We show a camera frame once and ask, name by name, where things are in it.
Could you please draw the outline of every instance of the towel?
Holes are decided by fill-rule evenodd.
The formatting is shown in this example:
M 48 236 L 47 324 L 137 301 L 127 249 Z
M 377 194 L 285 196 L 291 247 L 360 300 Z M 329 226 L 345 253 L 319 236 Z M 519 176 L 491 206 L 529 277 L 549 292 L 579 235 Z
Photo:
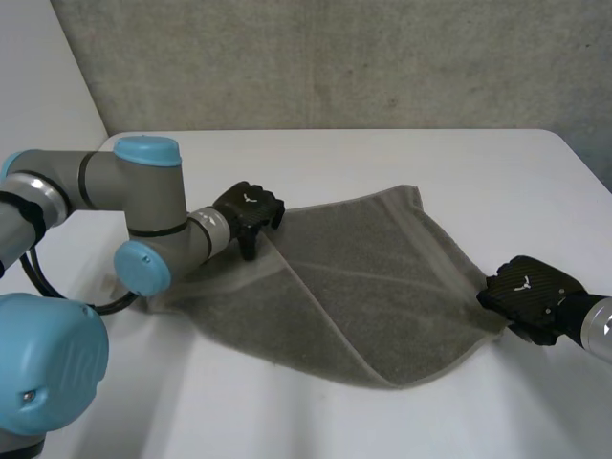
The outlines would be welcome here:
M 329 380 L 377 388 L 431 381 L 496 338 L 507 321 L 483 309 L 485 276 L 396 186 L 287 211 L 161 295 L 151 313 L 186 315 L 208 337 Z

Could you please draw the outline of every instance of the light blue joint cap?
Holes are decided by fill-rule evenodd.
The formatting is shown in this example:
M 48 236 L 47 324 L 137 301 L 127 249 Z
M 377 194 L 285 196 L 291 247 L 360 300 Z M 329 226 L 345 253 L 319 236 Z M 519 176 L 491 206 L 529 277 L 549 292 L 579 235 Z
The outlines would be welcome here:
M 42 435 L 78 418 L 108 365 L 102 319 L 79 301 L 0 296 L 0 429 Z
M 113 151 L 119 158 L 130 163 L 155 167 L 181 165 L 179 145 L 168 137 L 123 137 L 115 142 Z
M 7 175 L 9 175 L 9 168 L 11 167 L 12 162 L 15 161 L 17 157 L 24 151 L 27 150 L 16 151 L 4 161 L 4 163 L 2 164 L 2 170 L 0 171 L 0 180 L 4 180 L 7 178 Z
M 172 274 L 163 258 L 146 244 L 127 241 L 115 252 L 115 271 L 121 283 L 142 296 L 163 292 L 172 282 Z

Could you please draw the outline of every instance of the gray wall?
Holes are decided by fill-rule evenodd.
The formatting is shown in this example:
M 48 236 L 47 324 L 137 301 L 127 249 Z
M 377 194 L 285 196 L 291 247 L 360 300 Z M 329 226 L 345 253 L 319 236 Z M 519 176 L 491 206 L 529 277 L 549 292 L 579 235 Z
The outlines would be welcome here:
M 612 2 L 52 3 L 110 133 L 538 127 L 612 188 Z

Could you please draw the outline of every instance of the robotic arm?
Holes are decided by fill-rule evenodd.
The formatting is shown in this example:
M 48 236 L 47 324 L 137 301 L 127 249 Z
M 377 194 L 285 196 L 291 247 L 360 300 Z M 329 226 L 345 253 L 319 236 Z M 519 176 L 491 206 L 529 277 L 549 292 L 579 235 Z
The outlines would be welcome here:
M 483 307 L 510 320 L 511 330 L 552 346 L 566 335 L 612 363 L 612 298 L 590 295 L 570 275 L 529 256 L 518 256 L 487 278 L 477 296 Z
M 35 457 L 46 432 L 93 401 L 108 362 L 100 315 L 166 290 L 233 239 L 254 259 L 257 233 L 277 228 L 284 213 L 282 201 L 247 182 L 187 213 L 179 145 L 161 137 L 123 138 L 114 152 L 20 152 L 4 164 L 2 178 L 0 276 L 21 258 L 41 294 L 55 297 L 0 296 L 0 459 Z M 33 248 L 81 209 L 125 215 L 129 241 L 114 264 L 130 294 L 109 306 L 57 297 L 40 272 L 36 277 Z

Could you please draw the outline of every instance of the black cable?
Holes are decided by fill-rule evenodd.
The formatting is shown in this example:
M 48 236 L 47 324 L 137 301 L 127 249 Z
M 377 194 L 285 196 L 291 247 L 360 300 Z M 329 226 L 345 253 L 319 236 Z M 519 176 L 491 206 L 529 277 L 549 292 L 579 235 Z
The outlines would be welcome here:
M 19 258 L 21 262 L 21 267 L 23 271 L 26 273 L 26 276 L 32 282 L 34 287 L 38 290 L 38 292 L 46 297 L 51 298 L 63 298 L 67 299 L 66 296 L 62 295 L 58 292 L 47 280 L 45 274 L 43 274 L 42 269 L 40 268 L 40 263 L 38 263 L 38 254 L 36 253 L 36 248 L 32 247 L 30 249 L 30 256 L 32 257 L 32 262 L 30 258 L 24 253 Z M 123 309 L 127 308 L 130 304 L 134 302 L 134 300 L 138 298 L 138 295 L 133 294 L 132 292 L 128 292 L 124 296 L 115 301 L 103 304 L 100 306 L 96 306 L 94 304 L 87 305 L 96 311 L 100 316 L 108 316 L 114 313 L 118 313 Z

